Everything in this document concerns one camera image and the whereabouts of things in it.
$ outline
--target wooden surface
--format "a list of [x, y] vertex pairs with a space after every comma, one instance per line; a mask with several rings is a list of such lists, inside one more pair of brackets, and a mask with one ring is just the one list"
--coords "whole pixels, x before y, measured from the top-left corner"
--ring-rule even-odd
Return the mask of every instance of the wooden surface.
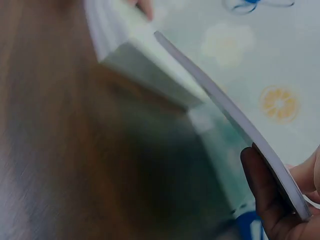
[[183, 110], [97, 66], [82, 1], [0, 0], [0, 31], [0, 239], [148, 239], [130, 103]]

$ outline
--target book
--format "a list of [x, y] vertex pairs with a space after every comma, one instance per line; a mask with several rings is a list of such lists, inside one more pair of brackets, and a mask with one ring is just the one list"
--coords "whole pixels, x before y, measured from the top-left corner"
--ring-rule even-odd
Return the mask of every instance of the book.
[[194, 77], [194, 80], [207, 92], [213, 103], [218, 106], [233, 127], [238, 130], [247, 144], [251, 145], [254, 143], [256, 145], [257, 150], [261, 153], [273, 173], [278, 183], [279, 191], [285, 200], [288, 201], [289, 205], [293, 208], [292, 210], [303, 221], [307, 221], [311, 217], [311, 213], [301, 191], [290, 172], [261, 133], [219, 86], [179, 51], [161, 32], [155, 31], [154, 37]]

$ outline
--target person's hand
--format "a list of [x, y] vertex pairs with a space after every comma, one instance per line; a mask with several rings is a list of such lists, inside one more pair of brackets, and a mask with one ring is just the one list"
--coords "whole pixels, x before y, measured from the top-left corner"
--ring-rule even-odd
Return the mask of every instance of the person's hand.
[[[320, 215], [317, 215], [320, 211], [311, 206], [313, 216], [309, 222], [302, 222], [296, 214], [290, 212], [270, 170], [254, 146], [242, 151], [241, 162], [255, 197], [256, 212], [261, 217], [269, 240], [320, 239]], [[320, 203], [320, 148], [290, 172], [302, 193], [313, 202]]]
[[151, 0], [128, 0], [128, 2], [133, 6], [138, 4], [141, 10], [145, 13], [146, 17], [149, 20], [153, 19], [154, 16]]

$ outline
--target fingertip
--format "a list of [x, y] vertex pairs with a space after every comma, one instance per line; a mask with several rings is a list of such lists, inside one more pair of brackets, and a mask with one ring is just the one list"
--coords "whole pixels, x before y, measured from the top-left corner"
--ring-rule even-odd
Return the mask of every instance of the fingertip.
[[240, 159], [241, 161], [245, 161], [248, 156], [250, 155], [250, 152], [252, 151], [252, 147], [246, 147], [245, 149], [243, 149], [240, 153]]

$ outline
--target orange slice print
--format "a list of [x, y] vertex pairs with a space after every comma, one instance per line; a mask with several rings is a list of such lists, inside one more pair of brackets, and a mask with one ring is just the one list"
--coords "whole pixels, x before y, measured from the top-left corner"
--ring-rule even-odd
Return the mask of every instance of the orange slice print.
[[266, 87], [260, 96], [263, 113], [280, 124], [293, 121], [299, 111], [297, 97], [288, 89], [278, 86]]

